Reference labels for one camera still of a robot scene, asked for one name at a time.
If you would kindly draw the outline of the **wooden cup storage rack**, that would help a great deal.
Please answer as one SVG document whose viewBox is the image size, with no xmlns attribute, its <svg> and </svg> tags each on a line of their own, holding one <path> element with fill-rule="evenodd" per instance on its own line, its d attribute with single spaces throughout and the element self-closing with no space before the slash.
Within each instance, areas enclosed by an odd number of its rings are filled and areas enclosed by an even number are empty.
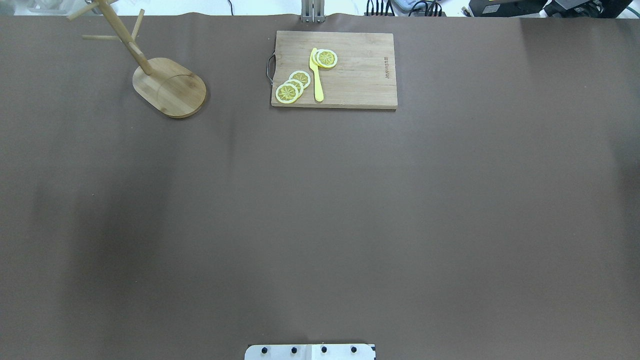
<svg viewBox="0 0 640 360">
<path fill-rule="evenodd" d="M 113 0 L 92 0 L 67 16 L 69 21 L 98 8 L 114 35 L 82 35 L 84 40 L 119 41 L 138 64 L 132 75 L 132 86 L 147 103 L 165 116 L 184 119 L 196 114 L 205 104 L 208 89 L 205 82 L 190 69 L 166 58 L 148 59 L 137 44 L 146 11 L 140 9 L 132 30 L 124 25 L 112 5 Z"/>
</svg>

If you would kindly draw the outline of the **lemon slice front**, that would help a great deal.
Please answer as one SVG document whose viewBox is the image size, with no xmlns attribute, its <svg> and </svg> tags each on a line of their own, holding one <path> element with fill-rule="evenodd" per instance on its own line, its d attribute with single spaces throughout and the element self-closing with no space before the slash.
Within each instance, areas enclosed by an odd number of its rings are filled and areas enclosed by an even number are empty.
<svg viewBox="0 0 640 360">
<path fill-rule="evenodd" d="M 292 85 L 281 84 L 275 89 L 275 100 L 281 104 L 292 104 L 299 96 L 296 94 L 296 89 Z"/>
</svg>

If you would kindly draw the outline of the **lemon slice middle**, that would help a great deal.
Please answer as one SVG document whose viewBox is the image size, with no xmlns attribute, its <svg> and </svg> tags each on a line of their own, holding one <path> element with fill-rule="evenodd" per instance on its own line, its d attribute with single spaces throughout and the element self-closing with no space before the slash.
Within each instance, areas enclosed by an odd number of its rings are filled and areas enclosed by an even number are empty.
<svg viewBox="0 0 640 360">
<path fill-rule="evenodd" d="M 284 85 L 292 85 L 295 88 L 296 96 L 299 97 L 304 92 L 304 83 L 297 79 L 289 79 L 283 83 Z"/>
</svg>

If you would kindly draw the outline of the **lemon slice back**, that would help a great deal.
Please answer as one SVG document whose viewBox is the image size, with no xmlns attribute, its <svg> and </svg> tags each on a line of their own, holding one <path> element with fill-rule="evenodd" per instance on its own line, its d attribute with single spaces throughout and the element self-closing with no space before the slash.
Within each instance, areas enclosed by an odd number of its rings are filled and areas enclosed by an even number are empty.
<svg viewBox="0 0 640 360">
<path fill-rule="evenodd" d="M 311 84 L 311 76 L 309 73 L 307 73 L 306 71 L 303 70 L 297 70 L 297 71 L 293 71 L 289 78 L 289 80 L 297 80 L 298 82 L 302 83 L 302 87 L 304 89 L 308 88 L 309 85 Z"/>
</svg>

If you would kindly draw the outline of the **wooden cutting board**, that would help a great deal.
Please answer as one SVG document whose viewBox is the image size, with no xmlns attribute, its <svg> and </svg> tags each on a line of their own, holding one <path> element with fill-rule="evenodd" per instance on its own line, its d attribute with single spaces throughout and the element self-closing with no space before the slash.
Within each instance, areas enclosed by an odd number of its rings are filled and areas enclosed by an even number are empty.
<svg viewBox="0 0 640 360">
<path fill-rule="evenodd" d="M 318 68 L 324 100 L 314 99 L 309 57 L 313 48 L 337 54 L 333 68 Z M 398 91 L 394 35 L 391 33 L 279 30 L 275 36 L 275 69 L 270 104 L 284 107 L 275 90 L 295 71 L 311 76 L 308 88 L 288 107 L 305 109 L 396 110 Z"/>
</svg>

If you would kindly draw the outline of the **lemon slice near knife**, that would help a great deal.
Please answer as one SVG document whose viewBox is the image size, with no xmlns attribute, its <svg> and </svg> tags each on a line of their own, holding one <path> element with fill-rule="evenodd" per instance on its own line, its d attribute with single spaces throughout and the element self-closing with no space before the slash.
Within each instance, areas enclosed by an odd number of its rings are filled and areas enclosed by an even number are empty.
<svg viewBox="0 0 640 360">
<path fill-rule="evenodd" d="M 328 48 L 316 48 L 311 61 L 319 68 L 331 69 L 338 64 L 338 55 Z"/>
</svg>

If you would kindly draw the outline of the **yellow plastic knife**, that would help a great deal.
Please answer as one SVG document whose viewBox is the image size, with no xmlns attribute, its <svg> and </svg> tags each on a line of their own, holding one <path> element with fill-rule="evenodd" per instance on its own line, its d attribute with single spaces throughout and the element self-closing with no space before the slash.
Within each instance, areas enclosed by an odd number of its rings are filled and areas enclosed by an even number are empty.
<svg viewBox="0 0 640 360">
<path fill-rule="evenodd" d="M 321 81 L 321 78 L 320 78 L 319 66 L 314 60 L 314 57 L 315 57 L 315 54 L 317 53 L 317 51 L 318 51 L 318 48 L 316 48 L 316 47 L 311 49 L 310 57 L 309 57 L 309 60 L 308 60 L 308 67 L 310 68 L 311 72 L 313 73 L 314 100 L 317 101 L 318 103 L 321 103 L 321 102 L 324 101 L 325 96 L 324 96 L 324 93 L 323 93 L 323 87 L 322 87 L 322 81 Z"/>
</svg>

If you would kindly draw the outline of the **aluminium frame post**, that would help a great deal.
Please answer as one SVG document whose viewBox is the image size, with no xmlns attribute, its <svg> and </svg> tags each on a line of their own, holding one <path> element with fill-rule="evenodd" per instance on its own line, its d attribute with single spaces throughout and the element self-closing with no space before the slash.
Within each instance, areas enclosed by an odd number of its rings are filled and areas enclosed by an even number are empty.
<svg viewBox="0 0 640 360">
<path fill-rule="evenodd" d="M 301 22 L 306 24 L 320 24 L 326 21 L 324 0 L 302 0 Z"/>
</svg>

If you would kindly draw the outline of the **white pedestal base plate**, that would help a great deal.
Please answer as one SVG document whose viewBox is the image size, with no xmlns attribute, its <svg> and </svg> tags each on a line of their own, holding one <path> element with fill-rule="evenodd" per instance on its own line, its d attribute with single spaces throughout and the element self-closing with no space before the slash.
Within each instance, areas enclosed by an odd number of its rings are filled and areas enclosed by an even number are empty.
<svg viewBox="0 0 640 360">
<path fill-rule="evenodd" d="M 247 347 L 245 360 L 375 360 L 374 344 L 254 344 Z"/>
</svg>

